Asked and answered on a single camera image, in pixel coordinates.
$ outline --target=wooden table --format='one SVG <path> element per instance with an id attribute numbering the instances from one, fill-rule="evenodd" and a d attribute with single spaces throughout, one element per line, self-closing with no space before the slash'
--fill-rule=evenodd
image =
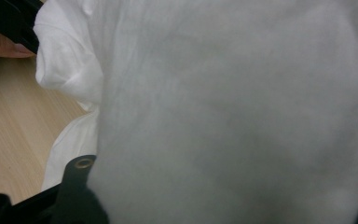
<path id="1" fill-rule="evenodd" d="M 34 75 L 35 58 L 0 58 L 0 192 L 12 203 L 40 191 L 54 140 L 85 114 L 73 99 L 39 87 Z"/>

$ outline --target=crumpled white fabric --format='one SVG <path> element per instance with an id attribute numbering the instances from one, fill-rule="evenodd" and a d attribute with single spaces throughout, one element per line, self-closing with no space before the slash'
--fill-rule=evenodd
<path id="1" fill-rule="evenodd" d="M 47 179 L 99 130 L 113 223 L 353 222 L 358 1 L 49 0 L 34 29 L 38 81 L 94 110 Z"/>

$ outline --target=black object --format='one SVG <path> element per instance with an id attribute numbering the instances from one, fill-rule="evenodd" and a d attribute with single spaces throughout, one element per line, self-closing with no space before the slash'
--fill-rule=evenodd
<path id="1" fill-rule="evenodd" d="M 95 156 L 70 161 L 60 185 L 11 205 L 0 194 L 0 224 L 107 224 L 106 213 L 86 181 Z"/>
<path id="2" fill-rule="evenodd" d="M 39 41 L 33 27 L 42 6 L 39 0 L 0 0 L 0 33 L 37 53 Z"/>

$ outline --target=metal rivet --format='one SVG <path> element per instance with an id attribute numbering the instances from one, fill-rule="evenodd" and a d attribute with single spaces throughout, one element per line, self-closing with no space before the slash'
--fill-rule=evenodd
<path id="1" fill-rule="evenodd" d="M 75 168 L 84 169 L 90 167 L 94 163 L 91 159 L 81 159 L 75 163 Z"/>

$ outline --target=wooden surface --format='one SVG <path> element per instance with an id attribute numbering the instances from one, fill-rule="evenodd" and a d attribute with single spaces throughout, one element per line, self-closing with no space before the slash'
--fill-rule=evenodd
<path id="1" fill-rule="evenodd" d="M 0 192 L 18 203 L 40 191 L 49 150 L 84 111 L 39 87 L 35 58 L 0 59 Z"/>

